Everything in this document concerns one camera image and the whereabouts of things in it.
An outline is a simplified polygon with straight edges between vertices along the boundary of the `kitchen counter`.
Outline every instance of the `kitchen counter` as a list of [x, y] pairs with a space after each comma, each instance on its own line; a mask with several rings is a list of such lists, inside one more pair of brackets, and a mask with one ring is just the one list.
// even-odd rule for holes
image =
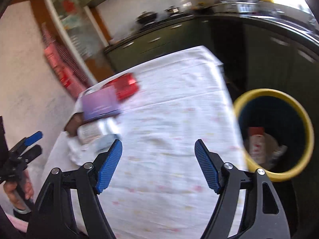
[[136, 39], [136, 38], [138, 38], [140, 36], [148, 34], [148, 33], [152, 32], [152, 31], [158, 30], [160, 28], [167, 27], [167, 26], [172, 25], [172, 24], [176, 24], [176, 23], [192, 20], [194, 18], [195, 18], [195, 15], [189, 15], [189, 16], [178, 18], [178, 19], [172, 19], [171, 21], [163, 21], [163, 23], [159, 22], [159, 24], [157, 26], [155, 26], [154, 28], [148, 29], [148, 30], [143, 31], [143, 32], [135, 33], [135, 34], [131, 35], [130, 37], [128, 37], [126, 39], [123, 39], [123, 40], [121, 40], [120, 42], [118, 42], [118, 43], [116, 43], [114, 45], [110, 45], [110, 46], [106, 47], [104, 52], [108, 53], [108, 52], [112, 51], [113, 49], [115, 49], [117, 47], [120, 47], [120, 46], [124, 45], [125, 43], [128, 43], [128, 42], [130, 42], [130, 41], [132, 41], [132, 40], [134, 40], [134, 39]]
[[280, 35], [286, 36], [292, 40], [295, 40], [305, 46], [307, 46], [309, 49], [313, 50], [314, 52], [319, 54], [319, 36], [316, 38], [314, 38], [314, 35], [307, 35], [307, 33], [305, 33], [305, 31], [302, 30], [298, 30], [297, 28], [292, 28], [289, 25], [283, 25], [274, 21], [270, 21], [270, 20], [266, 20], [265, 18], [255, 18], [255, 17], [251, 17], [249, 15], [240, 15], [240, 14], [230, 14], [230, 13], [218, 13], [218, 14], [211, 14], [211, 15], [189, 15], [189, 16], [185, 16], [185, 17], [181, 17], [178, 19], [172, 19], [171, 21], [165, 21], [162, 24], [159, 23], [157, 26], [155, 26], [152, 29], [148, 29], [146, 31], [143, 32], [139, 32], [139, 33], [135, 33], [133, 35], [131, 35], [130, 37], [121, 40], [120, 42], [114, 44], [114, 45], [110, 45], [108, 47], [105, 48], [104, 52], [108, 53], [112, 50], [114, 50], [117, 47], [120, 47], [122, 45], [124, 45], [125, 43], [128, 43], [140, 36], [143, 36], [145, 34], [148, 34], [150, 32], [153, 32], [155, 30], [173, 25], [173, 24], [177, 24], [180, 22], [184, 22], [184, 21], [188, 21], [188, 20], [192, 20], [192, 19], [224, 19], [224, 20], [230, 20], [230, 21], [236, 21], [236, 22], [242, 22], [244, 24], [248, 24], [248, 25], [254, 25], [257, 27], [261, 27], [261, 28], [265, 28], [268, 29], [270, 31], [276, 32]]

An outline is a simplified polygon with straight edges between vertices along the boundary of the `metal screw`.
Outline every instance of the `metal screw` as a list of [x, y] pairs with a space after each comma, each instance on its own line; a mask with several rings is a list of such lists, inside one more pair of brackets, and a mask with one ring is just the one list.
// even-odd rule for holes
[[231, 163], [224, 163], [224, 167], [228, 170], [231, 170], [233, 168], [233, 165]]
[[52, 171], [51, 171], [51, 173], [52, 173], [52, 174], [58, 174], [59, 171], [60, 171], [59, 168], [53, 168]]
[[93, 163], [88, 162], [84, 164], [85, 169], [91, 169], [92, 167], [93, 167]]
[[260, 175], [264, 175], [265, 174], [265, 171], [263, 169], [261, 169], [261, 168], [257, 169], [257, 172]]

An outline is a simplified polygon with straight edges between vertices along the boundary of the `cabinet handle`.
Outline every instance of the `cabinet handle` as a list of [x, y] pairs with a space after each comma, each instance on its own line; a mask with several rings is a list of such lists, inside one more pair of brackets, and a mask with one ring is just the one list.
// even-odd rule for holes
[[132, 41], [131, 43], [128, 43], [127, 45], [125, 45], [125, 46], [122, 47], [122, 48], [126, 48], [126, 47], [128, 47], [128, 46], [131, 46], [132, 44], [134, 44], [134, 41]]
[[311, 56], [307, 55], [305, 52], [303, 52], [301, 50], [298, 50], [298, 54], [301, 55], [302, 57], [304, 57], [305, 59], [307, 59], [311, 63], [315, 62], [315, 60]]
[[282, 45], [282, 46], [289, 46], [289, 44], [288, 44], [287, 42], [282, 41], [282, 40], [280, 40], [280, 39], [277, 39], [277, 38], [275, 38], [275, 37], [271, 37], [270, 40], [272, 40], [272, 41], [274, 41], [274, 42], [276, 42], [277, 44]]
[[159, 40], [159, 39], [160, 39], [160, 37], [157, 37], [157, 38], [155, 38], [155, 39], [150, 40], [149, 43], [152, 43], [152, 42], [154, 42], [154, 41], [156, 41], [156, 40]]
[[178, 24], [178, 25], [172, 27], [171, 29], [178, 28], [178, 27], [181, 27], [181, 26], [182, 26], [182, 24]]

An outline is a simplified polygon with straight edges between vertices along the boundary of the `person's hand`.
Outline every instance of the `person's hand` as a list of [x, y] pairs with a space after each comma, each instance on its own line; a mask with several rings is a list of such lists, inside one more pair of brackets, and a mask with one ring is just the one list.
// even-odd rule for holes
[[[34, 191], [33, 191], [32, 183], [30, 181], [29, 173], [27, 170], [24, 170], [23, 173], [26, 176], [26, 182], [25, 182], [24, 188], [22, 188], [22, 189], [24, 190], [24, 193], [26, 195], [26, 199], [30, 199], [30, 198], [32, 199]], [[25, 210], [23, 202], [21, 202], [14, 194], [14, 191], [15, 191], [17, 185], [18, 185], [17, 182], [6, 182], [3, 185], [3, 189], [4, 189], [4, 192], [7, 194], [10, 202], [16, 208], [21, 209], [21, 210]]]

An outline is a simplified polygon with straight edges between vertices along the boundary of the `purple box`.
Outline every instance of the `purple box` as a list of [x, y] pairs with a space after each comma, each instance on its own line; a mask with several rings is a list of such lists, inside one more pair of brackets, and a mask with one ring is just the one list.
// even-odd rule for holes
[[103, 88], [82, 98], [84, 121], [90, 122], [100, 118], [107, 118], [121, 113], [113, 86]]

